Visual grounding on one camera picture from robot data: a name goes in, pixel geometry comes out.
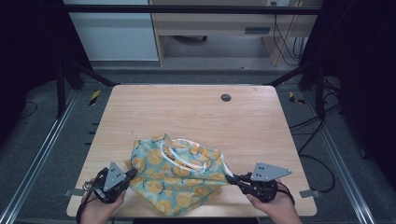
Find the floral fabric bag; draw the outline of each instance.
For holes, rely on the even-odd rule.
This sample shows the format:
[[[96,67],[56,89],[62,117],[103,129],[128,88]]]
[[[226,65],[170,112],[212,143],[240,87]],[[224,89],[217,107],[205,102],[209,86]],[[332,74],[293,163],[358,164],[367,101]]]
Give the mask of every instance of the floral fabric bag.
[[[137,174],[130,188],[169,217],[206,203],[233,176],[218,150],[167,134],[136,140],[131,164]]]

